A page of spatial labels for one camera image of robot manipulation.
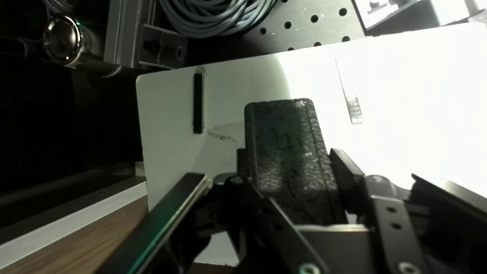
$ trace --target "wooden surface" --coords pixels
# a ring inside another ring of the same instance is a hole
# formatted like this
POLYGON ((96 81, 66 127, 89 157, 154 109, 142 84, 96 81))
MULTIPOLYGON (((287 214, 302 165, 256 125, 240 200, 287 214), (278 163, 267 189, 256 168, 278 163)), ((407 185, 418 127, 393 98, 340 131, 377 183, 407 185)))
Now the wooden surface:
POLYGON ((138 200, 2 273, 93 273, 147 215, 147 198, 138 200))

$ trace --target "pegboard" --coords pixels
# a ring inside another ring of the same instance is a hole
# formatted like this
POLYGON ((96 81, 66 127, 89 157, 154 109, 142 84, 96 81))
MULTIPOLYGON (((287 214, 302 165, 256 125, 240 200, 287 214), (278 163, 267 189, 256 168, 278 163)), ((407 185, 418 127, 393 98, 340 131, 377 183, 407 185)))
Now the pegboard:
POLYGON ((268 17, 240 37, 194 40, 189 64, 345 43, 364 37, 352 0, 279 0, 268 17))

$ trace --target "screw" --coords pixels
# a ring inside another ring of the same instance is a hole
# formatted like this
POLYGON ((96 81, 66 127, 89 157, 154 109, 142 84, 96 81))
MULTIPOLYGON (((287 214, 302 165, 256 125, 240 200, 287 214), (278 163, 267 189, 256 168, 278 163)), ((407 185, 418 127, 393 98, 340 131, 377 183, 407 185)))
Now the screw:
POLYGON ((402 274, 422 274, 422 271, 416 265, 413 265, 410 262, 401 262, 399 264, 399 271, 402 274))
POLYGON ((320 274, 320 268, 316 264, 303 264, 300 267, 300 274, 320 274))
POLYGON ((232 185, 244 185, 243 177, 232 177, 230 182, 232 185))

